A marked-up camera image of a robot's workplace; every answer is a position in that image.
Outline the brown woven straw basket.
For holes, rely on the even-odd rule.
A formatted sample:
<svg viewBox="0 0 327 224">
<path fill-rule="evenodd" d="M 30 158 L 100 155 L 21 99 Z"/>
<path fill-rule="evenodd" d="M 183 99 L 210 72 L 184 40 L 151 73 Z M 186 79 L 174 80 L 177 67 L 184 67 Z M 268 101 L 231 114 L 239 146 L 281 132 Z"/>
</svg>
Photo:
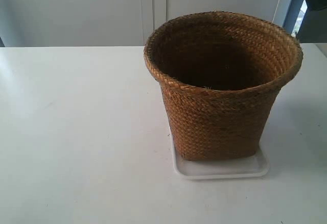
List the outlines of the brown woven straw basket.
<svg viewBox="0 0 327 224">
<path fill-rule="evenodd" d="M 210 11 L 156 29 L 144 60 L 160 85 L 174 146 L 188 161 L 250 157 L 280 90 L 303 52 L 283 28 L 240 13 Z"/>
</svg>

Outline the white rectangular plastic tray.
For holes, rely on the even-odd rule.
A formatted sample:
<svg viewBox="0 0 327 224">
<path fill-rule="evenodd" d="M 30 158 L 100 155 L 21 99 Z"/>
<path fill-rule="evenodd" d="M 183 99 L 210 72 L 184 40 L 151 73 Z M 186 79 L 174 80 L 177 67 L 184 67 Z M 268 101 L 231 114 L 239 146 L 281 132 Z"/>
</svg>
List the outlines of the white rectangular plastic tray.
<svg viewBox="0 0 327 224">
<path fill-rule="evenodd" d="M 268 158 L 261 149 L 253 156 L 241 159 L 187 161 L 178 153 L 171 138 L 171 152 L 176 174 L 191 181 L 260 178 L 270 169 Z"/>
</svg>

